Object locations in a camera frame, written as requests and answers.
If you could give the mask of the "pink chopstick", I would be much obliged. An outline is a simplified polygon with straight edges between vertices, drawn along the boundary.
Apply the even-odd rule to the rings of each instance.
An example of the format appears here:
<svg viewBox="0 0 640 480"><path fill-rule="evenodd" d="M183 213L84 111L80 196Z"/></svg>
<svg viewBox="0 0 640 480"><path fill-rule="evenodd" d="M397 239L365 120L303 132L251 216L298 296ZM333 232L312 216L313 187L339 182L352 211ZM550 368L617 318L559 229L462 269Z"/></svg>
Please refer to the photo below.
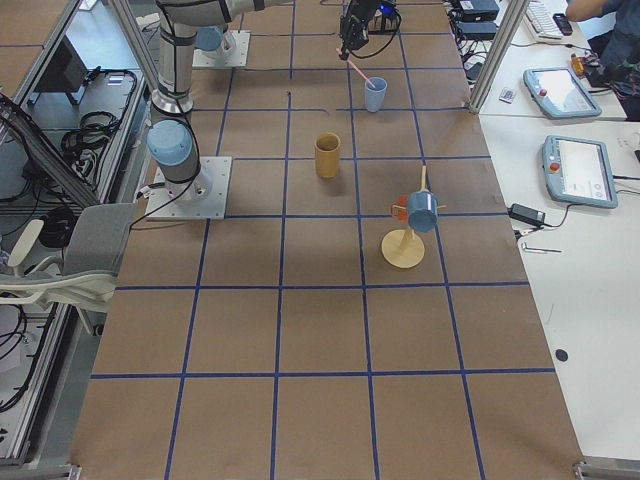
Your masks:
<svg viewBox="0 0 640 480"><path fill-rule="evenodd" d="M350 59L346 60L347 64L369 85L372 89L376 88L375 83Z"/></svg>

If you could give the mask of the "light blue cup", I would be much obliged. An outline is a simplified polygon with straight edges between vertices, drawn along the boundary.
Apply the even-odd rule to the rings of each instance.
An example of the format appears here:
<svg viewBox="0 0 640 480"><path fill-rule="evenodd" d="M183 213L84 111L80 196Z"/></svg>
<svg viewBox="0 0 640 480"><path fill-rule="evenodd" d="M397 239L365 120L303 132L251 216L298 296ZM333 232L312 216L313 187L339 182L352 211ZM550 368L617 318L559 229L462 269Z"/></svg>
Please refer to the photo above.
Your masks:
<svg viewBox="0 0 640 480"><path fill-rule="evenodd" d="M364 83L364 104L365 109L370 113L378 112L383 105L387 82L381 77L370 77Z"/></svg>

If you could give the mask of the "yellow bamboo cup holder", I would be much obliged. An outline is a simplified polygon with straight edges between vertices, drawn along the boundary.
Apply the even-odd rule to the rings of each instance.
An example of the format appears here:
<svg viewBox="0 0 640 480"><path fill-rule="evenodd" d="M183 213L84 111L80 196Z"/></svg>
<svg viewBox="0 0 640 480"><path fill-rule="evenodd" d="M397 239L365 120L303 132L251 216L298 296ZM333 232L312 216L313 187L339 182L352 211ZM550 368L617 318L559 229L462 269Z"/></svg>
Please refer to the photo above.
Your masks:
<svg viewBox="0 0 640 480"><path fill-rule="evenodd" d="M315 140L315 170L323 179L337 176L340 164L340 138L333 132L318 135Z"/></svg>

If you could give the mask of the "black computer box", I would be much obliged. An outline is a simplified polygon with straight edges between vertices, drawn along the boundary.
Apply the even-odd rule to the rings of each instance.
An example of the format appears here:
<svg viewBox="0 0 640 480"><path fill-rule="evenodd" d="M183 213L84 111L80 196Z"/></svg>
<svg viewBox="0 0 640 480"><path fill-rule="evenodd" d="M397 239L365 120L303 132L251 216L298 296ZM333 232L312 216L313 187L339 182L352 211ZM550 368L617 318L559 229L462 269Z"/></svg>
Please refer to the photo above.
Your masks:
<svg viewBox="0 0 640 480"><path fill-rule="evenodd" d="M448 13L453 33L463 40L493 40L499 6L494 0L453 0Z"/></svg>

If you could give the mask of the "orange mug on stand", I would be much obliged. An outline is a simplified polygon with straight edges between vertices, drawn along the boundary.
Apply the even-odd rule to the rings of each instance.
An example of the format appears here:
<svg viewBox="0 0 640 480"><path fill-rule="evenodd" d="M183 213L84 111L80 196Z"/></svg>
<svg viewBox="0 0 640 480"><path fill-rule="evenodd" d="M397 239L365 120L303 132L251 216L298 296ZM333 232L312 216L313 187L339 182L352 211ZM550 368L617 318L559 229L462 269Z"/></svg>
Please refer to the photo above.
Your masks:
<svg viewBox="0 0 640 480"><path fill-rule="evenodd" d="M407 209L407 196L402 196L397 199L390 208L391 215L400 222L406 223L408 221L408 209Z"/></svg>

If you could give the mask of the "small remote control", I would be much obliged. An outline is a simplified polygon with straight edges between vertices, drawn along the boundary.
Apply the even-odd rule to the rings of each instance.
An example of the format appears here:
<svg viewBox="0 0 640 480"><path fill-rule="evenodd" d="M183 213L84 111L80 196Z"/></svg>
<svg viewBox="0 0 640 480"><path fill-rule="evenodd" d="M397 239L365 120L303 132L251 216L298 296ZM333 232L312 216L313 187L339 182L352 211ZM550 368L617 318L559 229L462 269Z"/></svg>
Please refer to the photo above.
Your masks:
<svg viewBox="0 0 640 480"><path fill-rule="evenodd" d="M515 100L515 97L516 92L513 89L509 88L504 88L499 94L499 100L507 104L512 104Z"/></svg>

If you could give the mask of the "blue mug on stand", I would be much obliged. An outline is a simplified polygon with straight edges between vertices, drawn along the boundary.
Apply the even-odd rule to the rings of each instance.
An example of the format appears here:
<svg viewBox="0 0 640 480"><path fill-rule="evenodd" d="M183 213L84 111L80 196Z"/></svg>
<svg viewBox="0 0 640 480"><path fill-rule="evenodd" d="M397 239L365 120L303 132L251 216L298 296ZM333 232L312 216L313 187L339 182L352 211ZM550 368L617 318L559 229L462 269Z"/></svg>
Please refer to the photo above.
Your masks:
<svg viewBox="0 0 640 480"><path fill-rule="evenodd" d="M428 190L411 193L406 202L408 225L421 233L433 230L438 221L438 206L438 198Z"/></svg>

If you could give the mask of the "white keyboard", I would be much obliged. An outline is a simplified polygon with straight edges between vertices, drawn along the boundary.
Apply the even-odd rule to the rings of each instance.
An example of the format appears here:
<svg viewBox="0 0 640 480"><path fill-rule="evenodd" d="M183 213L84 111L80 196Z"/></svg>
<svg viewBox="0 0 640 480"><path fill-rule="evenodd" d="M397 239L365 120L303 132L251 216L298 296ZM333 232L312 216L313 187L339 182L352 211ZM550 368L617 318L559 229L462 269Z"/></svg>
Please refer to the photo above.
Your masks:
<svg viewBox="0 0 640 480"><path fill-rule="evenodd" d="M542 1L531 0L528 3L523 23L537 41L560 42L564 39L564 35Z"/></svg>

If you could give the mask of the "wooden mug tree stand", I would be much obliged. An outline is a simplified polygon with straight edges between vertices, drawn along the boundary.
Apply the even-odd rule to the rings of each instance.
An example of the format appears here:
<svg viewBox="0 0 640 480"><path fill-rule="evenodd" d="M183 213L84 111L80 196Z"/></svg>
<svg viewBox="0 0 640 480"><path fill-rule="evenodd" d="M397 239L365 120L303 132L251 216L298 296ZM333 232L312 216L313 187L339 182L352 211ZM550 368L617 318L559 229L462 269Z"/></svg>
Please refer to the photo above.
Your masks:
<svg viewBox="0 0 640 480"><path fill-rule="evenodd" d="M426 176L427 166L423 165L421 168L420 188L417 191L430 191L426 185ZM444 205L441 205L439 201L438 213L441 208L444 208ZM414 231L408 225L408 221L403 229L388 232L381 241L381 252L385 260L401 269L409 269L418 265L425 255L424 242L419 233L421 232Z"/></svg>

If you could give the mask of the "upper teach pendant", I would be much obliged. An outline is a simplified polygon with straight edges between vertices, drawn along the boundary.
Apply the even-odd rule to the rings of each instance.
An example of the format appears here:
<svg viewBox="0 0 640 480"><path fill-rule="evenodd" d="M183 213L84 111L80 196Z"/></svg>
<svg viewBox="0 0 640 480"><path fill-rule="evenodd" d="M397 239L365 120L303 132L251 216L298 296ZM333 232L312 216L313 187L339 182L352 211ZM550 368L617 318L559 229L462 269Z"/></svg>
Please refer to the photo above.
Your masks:
<svg viewBox="0 0 640 480"><path fill-rule="evenodd" d="M527 69L523 82L548 118L591 118L601 114L600 106L568 68Z"/></svg>

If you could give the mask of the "teach pendant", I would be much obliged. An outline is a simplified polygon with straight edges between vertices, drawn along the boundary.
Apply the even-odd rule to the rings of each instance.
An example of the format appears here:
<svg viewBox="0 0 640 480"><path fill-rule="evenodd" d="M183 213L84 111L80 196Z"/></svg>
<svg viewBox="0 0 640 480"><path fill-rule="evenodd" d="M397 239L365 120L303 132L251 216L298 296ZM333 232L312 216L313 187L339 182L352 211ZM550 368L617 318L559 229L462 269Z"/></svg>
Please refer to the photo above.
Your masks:
<svg viewBox="0 0 640 480"><path fill-rule="evenodd" d="M527 69L523 82L548 118L591 118L601 114L600 106L568 68Z"/></svg>
<svg viewBox="0 0 640 480"><path fill-rule="evenodd" d="M542 146L542 169L553 200L606 209L618 207L603 142L549 135Z"/></svg>

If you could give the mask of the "black power adapter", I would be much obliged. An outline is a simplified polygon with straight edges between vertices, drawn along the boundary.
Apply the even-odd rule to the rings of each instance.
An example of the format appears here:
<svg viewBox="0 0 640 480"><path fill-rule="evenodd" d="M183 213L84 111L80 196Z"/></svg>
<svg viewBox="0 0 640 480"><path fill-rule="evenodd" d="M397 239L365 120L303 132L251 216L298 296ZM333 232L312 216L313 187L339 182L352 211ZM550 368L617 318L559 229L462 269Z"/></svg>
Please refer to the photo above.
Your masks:
<svg viewBox="0 0 640 480"><path fill-rule="evenodd" d="M534 227L541 227L545 224L546 214L543 211L518 203L513 203L508 208L508 215L513 220L517 220Z"/></svg>

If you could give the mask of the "lower teach pendant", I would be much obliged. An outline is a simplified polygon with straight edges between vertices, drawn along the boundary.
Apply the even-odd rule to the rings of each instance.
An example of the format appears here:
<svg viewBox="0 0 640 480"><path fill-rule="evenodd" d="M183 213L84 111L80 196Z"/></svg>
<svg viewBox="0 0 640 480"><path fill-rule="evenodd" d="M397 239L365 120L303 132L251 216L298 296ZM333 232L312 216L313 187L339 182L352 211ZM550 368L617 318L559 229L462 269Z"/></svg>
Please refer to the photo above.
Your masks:
<svg viewBox="0 0 640 480"><path fill-rule="evenodd" d="M618 207L603 142L549 135L542 146L542 169L553 200L606 209Z"/></svg>

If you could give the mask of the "person in blue shirt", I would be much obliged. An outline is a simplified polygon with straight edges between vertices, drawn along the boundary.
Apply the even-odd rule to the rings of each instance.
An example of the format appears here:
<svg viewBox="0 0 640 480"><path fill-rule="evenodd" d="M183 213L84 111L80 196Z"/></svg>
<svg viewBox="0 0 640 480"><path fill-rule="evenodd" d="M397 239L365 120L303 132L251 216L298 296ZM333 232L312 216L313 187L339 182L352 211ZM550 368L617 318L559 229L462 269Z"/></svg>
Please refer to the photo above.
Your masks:
<svg viewBox="0 0 640 480"><path fill-rule="evenodd" d="M639 120L639 1L569 1L565 15L570 21L615 15L612 29L592 38L589 43L602 66L612 74L611 87L627 118Z"/></svg>

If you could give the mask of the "grey office chair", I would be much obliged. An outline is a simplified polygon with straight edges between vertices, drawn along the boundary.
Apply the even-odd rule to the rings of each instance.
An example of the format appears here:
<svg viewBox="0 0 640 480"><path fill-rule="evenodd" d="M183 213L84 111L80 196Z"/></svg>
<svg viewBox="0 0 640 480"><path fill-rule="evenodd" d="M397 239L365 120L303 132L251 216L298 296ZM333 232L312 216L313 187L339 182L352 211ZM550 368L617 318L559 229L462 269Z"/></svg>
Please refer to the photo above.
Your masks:
<svg viewBox="0 0 640 480"><path fill-rule="evenodd" d="M53 303L71 305L87 333L98 335L88 314L109 310L136 209L130 202L84 209L66 253L45 257L27 271L25 260L44 228L42 220L30 221L8 257L11 272L1 276L1 303L43 310Z"/></svg>

